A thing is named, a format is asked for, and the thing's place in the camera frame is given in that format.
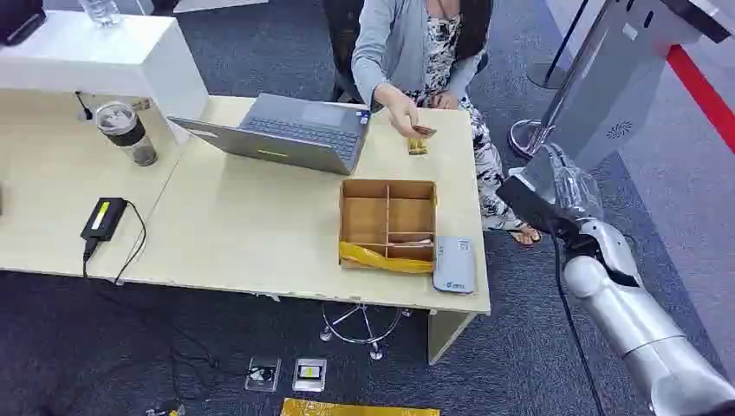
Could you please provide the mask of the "person's right hand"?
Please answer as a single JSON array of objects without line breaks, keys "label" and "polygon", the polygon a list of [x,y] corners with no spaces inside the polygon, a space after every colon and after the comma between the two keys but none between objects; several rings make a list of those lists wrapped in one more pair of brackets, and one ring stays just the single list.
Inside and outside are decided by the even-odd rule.
[{"label": "person's right hand", "polygon": [[387,109],[393,127],[407,139],[425,137],[414,129],[419,122],[418,108],[402,91],[390,83],[380,83],[374,89],[374,100]]}]

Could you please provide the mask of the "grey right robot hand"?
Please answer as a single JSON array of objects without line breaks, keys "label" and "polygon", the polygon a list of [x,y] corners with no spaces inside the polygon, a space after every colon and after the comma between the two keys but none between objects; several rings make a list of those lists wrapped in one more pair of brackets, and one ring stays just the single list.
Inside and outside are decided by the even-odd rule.
[{"label": "grey right robot hand", "polygon": [[509,172],[496,194],[519,219],[559,237],[604,215],[596,180],[556,143],[542,145],[526,166]]}]

